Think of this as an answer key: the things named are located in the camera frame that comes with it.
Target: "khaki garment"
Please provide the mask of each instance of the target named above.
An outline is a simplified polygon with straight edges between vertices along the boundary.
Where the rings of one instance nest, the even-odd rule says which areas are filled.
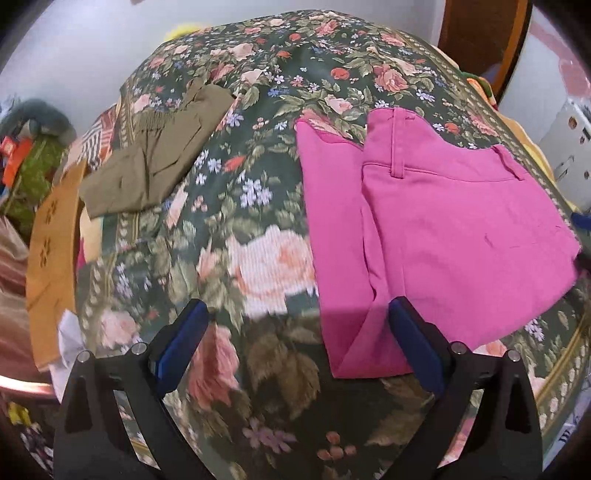
[[[80,184],[90,218],[159,205],[195,162],[232,106],[230,91],[195,79],[174,112],[140,114],[132,145]]]

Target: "pink pants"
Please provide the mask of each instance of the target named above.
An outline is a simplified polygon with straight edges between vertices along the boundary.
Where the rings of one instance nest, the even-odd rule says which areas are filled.
[[[401,108],[369,114],[364,148],[305,121],[297,145],[335,377],[411,371],[387,325],[396,296],[474,349],[544,313],[577,278],[577,239],[502,145],[456,147]]]

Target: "floral fabric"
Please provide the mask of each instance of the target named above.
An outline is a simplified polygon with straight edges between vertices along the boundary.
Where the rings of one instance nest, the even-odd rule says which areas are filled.
[[[103,255],[80,270],[77,287],[87,347],[116,355],[150,341],[199,297],[216,320],[165,403],[213,474],[380,478],[431,397],[412,375],[362,381],[330,374],[295,121],[306,118],[362,144],[367,113],[399,105],[458,147],[503,143],[569,224],[565,205],[460,73],[408,34],[335,12],[300,11],[169,41],[123,85],[112,148],[133,141],[138,112],[178,108],[194,77],[229,88],[236,101],[169,199],[104,218]],[[483,347],[523,356],[545,445],[580,388],[589,356],[587,299],[582,278],[549,312]],[[153,463],[129,405],[120,401],[138,455]]]

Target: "floral bedspread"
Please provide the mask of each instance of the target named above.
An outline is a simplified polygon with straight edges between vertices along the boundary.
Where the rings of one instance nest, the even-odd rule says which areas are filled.
[[[380,478],[431,405],[412,375],[335,380],[319,324],[294,121],[362,144],[367,113],[403,106],[464,148],[503,143],[566,205],[459,72],[421,40],[330,11],[289,12],[162,44],[121,89],[113,149],[134,115],[179,106],[201,77],[236,101],[161,206],[103,221],[103,255],[79,271],[85,341],[98,355],[150,341],[188,299],[216,312],[178,390],[165,398],[218,479]],[[519,351],[547,447],[589,357],[587,280],[525,328],[479,351]],[[479,394],[445,461],[457,457]],[[153,462],[120,398],[138,455]]]

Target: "brown door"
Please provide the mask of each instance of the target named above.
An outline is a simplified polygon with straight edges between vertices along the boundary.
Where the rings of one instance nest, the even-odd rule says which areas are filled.
[[[499,97],[515,67],[530,14],[528,0],[447,0],[439,48],[464,72],[485,77]]]

